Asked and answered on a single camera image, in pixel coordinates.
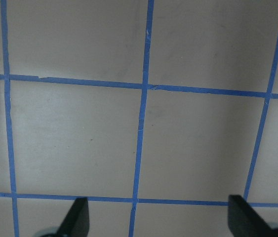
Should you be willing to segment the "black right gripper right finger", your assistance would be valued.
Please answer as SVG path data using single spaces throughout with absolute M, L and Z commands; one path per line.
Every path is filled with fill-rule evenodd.
M 228 197 L 228 227 L 234 237 L 278 237 L 278 228 L 271 228 L 240 195 Z

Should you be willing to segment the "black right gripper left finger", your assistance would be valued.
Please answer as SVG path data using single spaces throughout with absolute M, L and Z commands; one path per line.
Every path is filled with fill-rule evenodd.
M 77 198 L 57 230 L 56 237 L 87 237 L 90 229 L 88 200 Z

